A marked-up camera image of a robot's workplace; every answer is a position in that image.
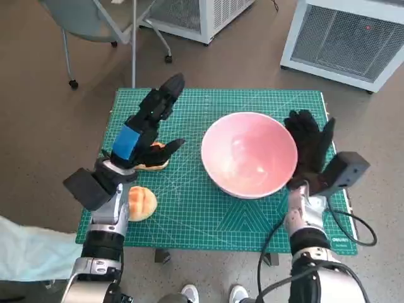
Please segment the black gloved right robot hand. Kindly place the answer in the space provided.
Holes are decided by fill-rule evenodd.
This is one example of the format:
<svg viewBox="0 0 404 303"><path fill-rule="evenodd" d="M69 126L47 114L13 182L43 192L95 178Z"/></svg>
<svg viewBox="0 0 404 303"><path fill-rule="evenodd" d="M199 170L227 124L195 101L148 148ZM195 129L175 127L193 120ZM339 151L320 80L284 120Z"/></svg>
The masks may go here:
<svg viewBox="0 0 404 303"><path fill-rule="evenodd" d="M295 172L288 182L288 186L294 187L314 179L323 171L326 154L333 140L335 118L329 119L321 129L309 110L292 110L284 123L295 141L298 153Z"/></svg>

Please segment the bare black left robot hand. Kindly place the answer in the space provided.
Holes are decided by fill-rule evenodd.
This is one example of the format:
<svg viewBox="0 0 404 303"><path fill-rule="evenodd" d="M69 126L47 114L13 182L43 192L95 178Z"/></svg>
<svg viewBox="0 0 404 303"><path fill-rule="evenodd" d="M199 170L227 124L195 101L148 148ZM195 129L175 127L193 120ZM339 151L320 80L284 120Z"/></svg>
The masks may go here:
<svg viewBox="0 0 404 303"><path fill-rule="evenodd" d="M157 142L161 121L169 118L185 86L184 75L177 73L158 89L151 89L139 104L139 111L128 117L112 145L110 161L121 169L160 170L185 143L178 138Z"/></svg>

